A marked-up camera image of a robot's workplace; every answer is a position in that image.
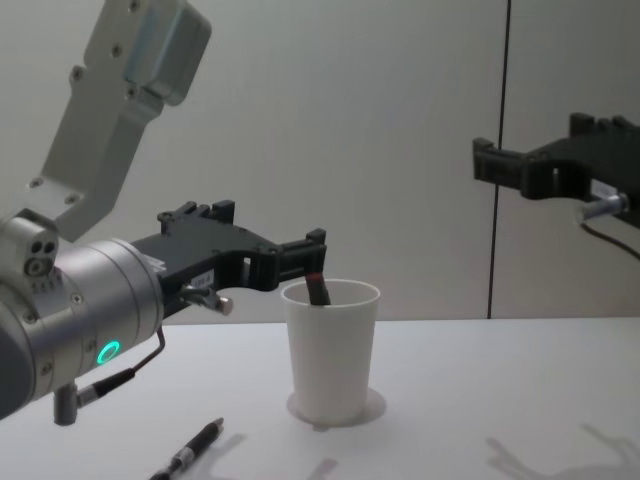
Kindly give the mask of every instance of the pen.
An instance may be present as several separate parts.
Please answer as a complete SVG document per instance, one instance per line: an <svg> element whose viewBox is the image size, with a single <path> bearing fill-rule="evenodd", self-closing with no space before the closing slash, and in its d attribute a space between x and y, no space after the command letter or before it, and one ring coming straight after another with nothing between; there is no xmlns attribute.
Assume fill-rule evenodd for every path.
<svg viewBox="0 0 640 480"><path fill-rule="evenodd" d="M223 422L224 419L219 418L204 427L182 450L173 456L167 468L160 470L150 480L173 480L184 473L220 436L224 430Z"/></svg>
<svg viewBox="0 0 640 480"><path fill-rule="evenodd" d="M331 305L327 284L322 273L311 273L305 276L307 290L309 290L309 303L311 305Z"/></svg>

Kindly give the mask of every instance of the table surface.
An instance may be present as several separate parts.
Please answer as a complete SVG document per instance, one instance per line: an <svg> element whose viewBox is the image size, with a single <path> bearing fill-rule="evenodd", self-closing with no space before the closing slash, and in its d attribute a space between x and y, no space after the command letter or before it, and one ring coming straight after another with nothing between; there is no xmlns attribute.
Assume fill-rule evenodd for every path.
<svg viewBox="0 0 640 480"><path fill-rule="evenodd" d="M156 361L75 426L52 424L51 397L1 422L0 477L145 480L224 416L223 436L185 480L640 478L638 319L378 323L371 387L386 411L329 431L285 407L285 325L166 336Z"/></svg>

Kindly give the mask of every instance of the white paper cup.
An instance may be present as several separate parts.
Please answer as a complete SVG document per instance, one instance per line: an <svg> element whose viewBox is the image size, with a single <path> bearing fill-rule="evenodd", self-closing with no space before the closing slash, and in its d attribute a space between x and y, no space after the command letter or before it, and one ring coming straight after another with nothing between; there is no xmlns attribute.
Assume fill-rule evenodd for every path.
<svg viewBox="0 0 640 480"><path fill-rule="evenodd" d="M367 403L380 291L367 283L327 280L331 305L309 305L305 282L282 291L295 409L318 426L346 425Z"/></svg>

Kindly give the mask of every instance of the white wall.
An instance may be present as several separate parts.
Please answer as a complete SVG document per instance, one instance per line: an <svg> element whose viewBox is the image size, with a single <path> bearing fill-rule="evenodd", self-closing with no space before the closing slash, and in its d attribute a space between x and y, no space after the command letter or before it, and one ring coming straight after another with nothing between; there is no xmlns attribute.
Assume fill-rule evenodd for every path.
<svg viewBox="0 0 640 480"><path fill-rule="evenodd" d="M633 0L514 0L505 148L527 151L566 136L576 111L640 124L639 18ZM640 313L640 265L577 228L576 205L501 189L495 316ZM594 226L640 248L638 230L622 222Z"/></svg>
<svg viewBox="0 0 640 480"><path fill-rule="evenodd" d="M472 180L470 142L497 138L505 2L193 3L214 36L191 94L149 126L87 240L135 240L159 211L231 198L276 241L326 228L327 275L377 284L383 318L483 316L493 189ZM42 164L100 7L0 6L0 200ZM281 318L277 294L235 299L234 321Z"/></svg>

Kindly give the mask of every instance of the black cable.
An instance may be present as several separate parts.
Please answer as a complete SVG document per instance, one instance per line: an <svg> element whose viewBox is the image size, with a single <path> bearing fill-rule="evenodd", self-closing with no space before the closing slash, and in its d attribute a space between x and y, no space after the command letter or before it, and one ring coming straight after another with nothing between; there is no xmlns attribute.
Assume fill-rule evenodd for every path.
<svg viewBox="0 0 640 480"><path fill-rule="evenodd" d="M113 375L103 380L99 380L91 384L90 387L88 387L88 388L93 388L95 390L96 399L104 397L107 393L114 391L116 388L121 387L122 385L127 383L129 380L133 379L136 376L136 373L142 367L144 367L151 360L153 360L158 355L160 355L160 353L162 353L162 351L164 350L164 347L166 346L166 340L164 338L164 332L162 331L162 326L158 329L157 335L158 335L158 340L160 342L160 345L158 345L158 347L153 352L151 352L149 355L147 355L142 360L140 360L140 362L138 362L136 365L134 365L131 368L127 368L118 373L114 373Z"/></svg>
<svg viewBox="0 0 640 480"><path fill-rule="evenodd" d="M162 351L164 350L164 347L166 346L167 342L165 341L165 338L164 338L164 332L162 331L162 326L158 329L158 341L160 342L160 345L158 345L158 348L156 348L153 352L151 352L145 358L140 360L140 362L138 362L138 364L136 364L133 367L134 372L138 372L142 367L144 367L147 363L149 363L151 360L153 360L158 355L160 355L160 353L162 353Z"/></svg>
<svg viewBox="0 0 640 480"><path fill-rule="evenodd" d="M611 245L614 245L621 250L624 250L629 255L634 257L636 260L640 260L640 253L634 250L633 248L631 248L629 245L622 243L620 240L616 240L615 238L610 237L609 235L605 235L604 233L599 232L598 230L594 230L586 223L581 223L580 228L585 232L587 232L589 235L599 238L600 240L604 240L605 242L610 243Z"/></svg>

